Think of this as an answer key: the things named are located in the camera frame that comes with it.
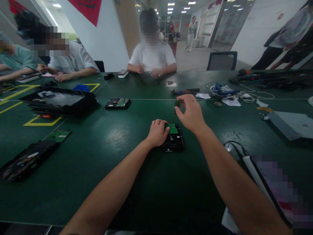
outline white shirt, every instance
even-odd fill
[[[143,64],[145,71],[161,69],[176,63],[173,51],[169,44],[158,43],[157,46],[149,46],[147,43],[139,43],[129,61],[132,65]]]
[[[283,48],[293,42],[300,41],[312,23],[312,13],[308,13],[307,7],[303,8],[282,27],[279,35],[269,46]]]
[[[97,72],[100,72],[95,61],[82,45],[69,41],[69,53],[70,56],[51,56],[48,66],[65,73],[72,73],[85,68],[95,68]]]

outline forearm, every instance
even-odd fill
[[[9,81],[9,80],[14,80],[14,79],[17,79],[17,78],[21,77],[22,74],[24,74],[24,73],[30,73],[30,72],[33,72],[33,71],[34,70],[32,70],[30,68],[24,68],[22,70],[18,70],[18,71],[15,71],[13,73],[10,73],[8,75],[1,76],[0,81],[4,82],[4,81]]]
[[[242,234],[288,234],[270,201],[210,128],[196,134],[216,188]]]
[[[97,70],[95,68],[84,68],[82,70],[73,72],[71,74],[73,75],[73,78],[74,78],[74,77],[86,77],[86,76],[90,76],[96,73],[97,73]]]
[[[132,64],[128,64],[127,65],[127,70],[128,71],[131,71],[131,72],[134,72],[134,73],[137,73],[137,68],[135,65],[132,65]]]
[[[175,71],[177,71],[177,64],[176,63],[172,63],[171,65],[166,66],[163,69],[163,71],[164,71],[164,74],[175,72]]]
[[[125,202],[151,146],[141,142],[91,192],[61,235],[101,234]]]

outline red banner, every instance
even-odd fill
[[[97,27],[101,0],[68,0],[80,13]]]

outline hand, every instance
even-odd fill
[[[74,77],[75,77],[74,74],[66,73],[66,74],[60,74],[60,75],[55,76],[55,80],[57,80],[58,82],[63,82],[63,81],[66,81],[66,80],[71,80]]]
[[[38,65],[38,67],[37,67],[37,71],[38,72],[41,72],[41,73],[47,73],[47,71],[48,71],[48,66],[46,66],[46,65],[43,65],[43,64],[37,64]]]
[[[163,72],[163,69],[152,69],[150,71],[150,74],[152,77],[157,77],[157,76],[161,77],[164,74],[164,72]]]
[[[176,115],[182,124],[194,134],[204,129],[206,125],[200,104],[193,95],[178,96],[177,99],[185,103],[186,111],[183,114],[179,107],[174,107]]]
[[[143,73],[144,72],[143,64],[138,64],[135,67],[136,67],[135,70],[136,70],[137,73]]]
[[[161,119],[157,119],[155,121],[152,121],[150,132],[148,137],[145,139],[145,141],[152,147],[158,147],[161,146],[165,140],[166,137],[170,131],[170,127],[167,127],[164,129],[164,125],[168,123],[167,121],[162,121]]]

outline person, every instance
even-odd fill
[[[285,56],[274,64],[271,69],[277,69],[281,64],[289,63],[284,69],[291,69],[296,64],[300,63],[304,58],[310,55],[313,51],[313,24],[309,31],[303,36],[297,45],[291,48]]]
[[[43,40],[47,51],[53,51],[48,66],[38,64],[37,70],[42,73],[56,74],[58,82],[85,77],[100,72],[94,60],[85,48],[73,41],[61,38],[60,33],[48,33]]]
[[[12,73],[0,76],[0,82],[18,79],[22,74],[36,71],[37,64],[43,61],[32,56],[31,51],[19,45],[13,45],[9,39],[0,39],[0,51],[3,64],[0,64],[0,71],[13,70]]]
[[[264,70],[269,67],[283,51],[297,45],[298,41],[308,31],[313,23],[313,0],[298,11],[278,32],[277,36],[269,44],[261,59],[251,70]]]
[[[160,41],[164,41],[166,43],[166,40],[168,38],[165,37],[165,28],[164,27],[161,27],[160,28],[160,34],[159,34],[159,40]]]
[[[187,45],[185,48],[185,50],[188,49],[188,52],[191,52],[193,42],[195,39],[195,28],[196,28],[195,21],[196,21],[196,16],[192,18],[192,22],[189,24],[189,33],[187,37]]]
[[[143,10],[139,23],[143,41],[136,46],[127,69],[134,73],[149,71],[153,77],[175,72],[177,64],[173,51],[169,44],[159,40],[158,17],[155,10],[152,8]]]
[[[185,103],[186,111],[183,113],[179,107],[175,107],[176,114],[200,142],[215,186],[240,232],[288,234],[290,229],[262,190],[206,125],[195,97],[183,95],[177,99]],[[169,133],[169,127],[164,129],[166,123],[160,119],[152,122],[148,137],[95,187],[60,235],[105,233],[125,202],[147,154],[164,143]]]

